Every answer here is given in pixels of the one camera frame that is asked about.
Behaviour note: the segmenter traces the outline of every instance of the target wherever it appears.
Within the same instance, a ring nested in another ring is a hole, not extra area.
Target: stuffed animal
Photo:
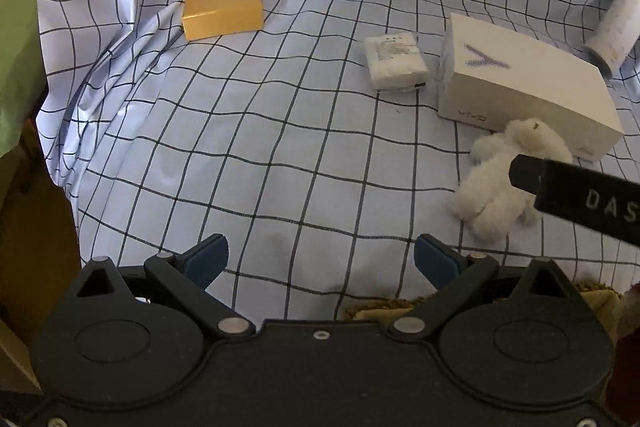
[[[509,167],[518,154],[573,162],[564,140],[537,118],[513,120],[504,133],[476,140],[471,156],[479,165],[460,184],[450,207],[462,221],[471,222],[481,240],[504,237],[520,216],[529,222],[539,217],[533,207],[535,196],[512,187],[509,181]]]

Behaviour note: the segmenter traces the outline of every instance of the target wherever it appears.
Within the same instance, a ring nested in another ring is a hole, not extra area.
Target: small white package
[[[429,71],[413,34],[369,37],[364,49],[375,89],[415,89],[427,81]]]

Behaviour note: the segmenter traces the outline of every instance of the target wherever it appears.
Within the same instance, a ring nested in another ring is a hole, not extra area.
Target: wrinkled fabric
[[[549,216],[478,244],[446,201],[485,131],[437,117],[433,85],[375,92],[362,45],[414,32],[435,71],[455,11],[580,55],[611,0],[263,1],[263,31],[187,43],[182,0],[38,0],[38,128],[84,260],[139,264],[223,233],[230,259],[209,292],[256,321],[428,293],[421,233],[513,266],[548,255],[620,291],[639,280],[636,248]],[[625,136],[583,163],[636,182],[637,56],[607,81]]]

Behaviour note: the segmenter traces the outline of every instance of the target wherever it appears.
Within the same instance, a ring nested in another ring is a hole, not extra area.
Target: cylindrical container
[[[612,76],[640,37],[640,0],[613,0],[585,47],[603,76]]]

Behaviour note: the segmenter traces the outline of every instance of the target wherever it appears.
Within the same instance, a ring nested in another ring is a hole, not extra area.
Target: vivo box
[[[622,137],[598,68],[512,30],[451,14],[438,74],[443,118],[499,132],[511,120],[540,118],[590,161]]]

